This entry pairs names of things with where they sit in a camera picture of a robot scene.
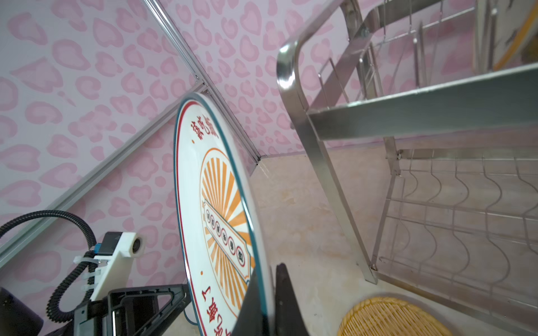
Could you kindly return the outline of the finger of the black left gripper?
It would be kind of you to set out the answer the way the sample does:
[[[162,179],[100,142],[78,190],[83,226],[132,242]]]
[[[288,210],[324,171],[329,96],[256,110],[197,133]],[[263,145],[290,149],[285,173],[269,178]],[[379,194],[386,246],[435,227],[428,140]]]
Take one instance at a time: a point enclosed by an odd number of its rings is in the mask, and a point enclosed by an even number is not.
[[[162,335],[191,303],[186,284],[121,288],[107,296],[108,335]]]

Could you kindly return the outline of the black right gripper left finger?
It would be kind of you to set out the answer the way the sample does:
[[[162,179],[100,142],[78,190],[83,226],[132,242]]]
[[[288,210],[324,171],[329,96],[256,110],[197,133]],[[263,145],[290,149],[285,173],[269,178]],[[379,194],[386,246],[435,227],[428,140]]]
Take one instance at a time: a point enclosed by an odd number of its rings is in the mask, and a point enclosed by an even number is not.
[[[267,316],[262,312],[261,289],[253,271],[232,336],[269,335]]]

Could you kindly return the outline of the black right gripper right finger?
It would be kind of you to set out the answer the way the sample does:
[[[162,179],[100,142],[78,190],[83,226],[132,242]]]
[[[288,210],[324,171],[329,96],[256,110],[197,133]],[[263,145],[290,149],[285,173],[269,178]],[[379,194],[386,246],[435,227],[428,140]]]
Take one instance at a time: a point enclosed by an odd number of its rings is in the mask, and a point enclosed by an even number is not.
[[[280,336],[309,336],[284,263],[276,267],[275,329]]]

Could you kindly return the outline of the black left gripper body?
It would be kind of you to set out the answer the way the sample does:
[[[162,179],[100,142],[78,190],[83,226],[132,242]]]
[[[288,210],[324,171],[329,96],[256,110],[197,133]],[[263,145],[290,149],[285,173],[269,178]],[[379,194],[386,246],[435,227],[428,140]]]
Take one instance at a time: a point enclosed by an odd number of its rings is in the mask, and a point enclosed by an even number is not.
[[[64,326],[46,335],[122,335],[122,313],[113,307],[117,298],[110,293],[102,300],[80,304]]]

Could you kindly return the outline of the white plate orange sunburst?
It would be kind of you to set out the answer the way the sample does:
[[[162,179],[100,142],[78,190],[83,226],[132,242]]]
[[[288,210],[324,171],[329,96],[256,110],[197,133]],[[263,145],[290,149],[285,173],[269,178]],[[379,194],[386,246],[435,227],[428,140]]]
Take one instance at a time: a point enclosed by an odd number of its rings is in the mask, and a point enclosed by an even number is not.
[[[230,125],[210,98],[193,93],[179,105],[174,143],[179,233],[200,333],[231,335],[256,271],[262,312],[273,335],[273,278]]]

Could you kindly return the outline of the orange woven pattern plate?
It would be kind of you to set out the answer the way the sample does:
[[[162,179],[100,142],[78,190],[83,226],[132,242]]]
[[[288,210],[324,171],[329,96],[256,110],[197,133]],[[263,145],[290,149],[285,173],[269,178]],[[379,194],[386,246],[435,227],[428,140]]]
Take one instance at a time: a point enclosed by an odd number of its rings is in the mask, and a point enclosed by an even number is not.
[[[340,323],[338,335],[451,335],[431,314],[405,300],[374,297],[356,304]]]

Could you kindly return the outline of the white star cartoon plate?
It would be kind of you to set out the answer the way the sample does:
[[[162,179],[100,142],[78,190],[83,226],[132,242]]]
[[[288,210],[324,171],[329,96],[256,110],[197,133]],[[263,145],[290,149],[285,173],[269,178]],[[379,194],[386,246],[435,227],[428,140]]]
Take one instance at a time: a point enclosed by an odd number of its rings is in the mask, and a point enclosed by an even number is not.
[[[536,1],[476,1],[474,12],[476,73],[537,62]]]

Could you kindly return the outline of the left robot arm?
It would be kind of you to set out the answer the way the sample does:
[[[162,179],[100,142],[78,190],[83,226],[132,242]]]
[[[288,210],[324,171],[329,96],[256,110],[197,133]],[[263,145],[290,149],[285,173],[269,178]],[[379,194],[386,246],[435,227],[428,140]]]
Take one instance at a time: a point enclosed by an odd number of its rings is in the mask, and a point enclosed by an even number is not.
[[[163,335],[190,303],[186,284],[120,288],[79,305],[51,335]],[[1,289],[2,335],[38,335],[42,328],[40,316]]]

